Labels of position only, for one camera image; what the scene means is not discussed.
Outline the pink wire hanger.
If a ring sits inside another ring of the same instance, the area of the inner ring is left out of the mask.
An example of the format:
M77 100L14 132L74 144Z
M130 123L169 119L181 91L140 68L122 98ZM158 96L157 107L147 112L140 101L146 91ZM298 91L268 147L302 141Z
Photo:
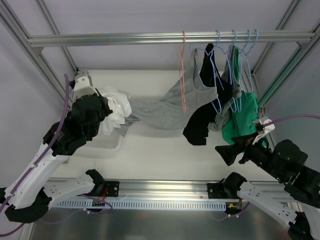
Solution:
M182 112L185 114L187 112L186 96L185 96L185 68L184 68L184 52L186 46L186 33L182 31L182 45L177 47L177 57L178 57L178 67L179 67L179 82L180 82L180 93L182 101Z

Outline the blue hanger of grey top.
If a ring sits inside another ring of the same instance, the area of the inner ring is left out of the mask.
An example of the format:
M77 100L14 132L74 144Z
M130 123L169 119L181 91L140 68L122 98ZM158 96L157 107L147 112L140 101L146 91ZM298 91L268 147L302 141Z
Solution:
M212 90L215 88L215 99L199 107L192 116L212 117L220 114L223 110L223 101L219 93L223 93L225 87L222 83L220 73L215 63L215 45L208 43L204 49L193 50L193 67L195 76L198 77L201 90ZM201 69L197 63L198 51L203 51Z

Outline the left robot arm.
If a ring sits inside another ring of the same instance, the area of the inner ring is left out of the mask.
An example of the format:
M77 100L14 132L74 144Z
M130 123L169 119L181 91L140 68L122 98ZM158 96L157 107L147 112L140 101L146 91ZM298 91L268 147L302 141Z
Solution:
M63 122L51 126L27 169L9 187L0 190L0 202L8 206L4 214L10 222L30 224L59 202L82 194L103 194L107 184L95 169L61 184L45 183L77 149L97 136L100 123L112 112L105 97L98 93L84 95L73 103L71 111L64 112Z

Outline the white tank top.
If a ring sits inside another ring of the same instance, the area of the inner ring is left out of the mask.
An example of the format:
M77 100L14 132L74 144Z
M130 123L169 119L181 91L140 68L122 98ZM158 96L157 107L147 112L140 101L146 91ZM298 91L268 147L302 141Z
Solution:
M102 134L109 136L114 129L120 129L125 124L125 118L130 116L132 108L124 92L111 86L105 86L99 92L107 100L107 105L112 110L112 113L100 123Z

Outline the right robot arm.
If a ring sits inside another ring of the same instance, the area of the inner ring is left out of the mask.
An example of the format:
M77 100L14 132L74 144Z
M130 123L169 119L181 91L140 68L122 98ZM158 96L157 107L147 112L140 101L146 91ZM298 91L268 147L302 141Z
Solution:
M253 162L284 186L296 200L298 212L262 193L239 173L232 172L220 183L224 196L240 198L253 204L287 230L292 240L320 238L320 173L305 165L308 155L291 140L279 142L273 149L266 138L255 142L257 133L234 137L232 145L216 146L215 150L230 166L242 154L239 164Z

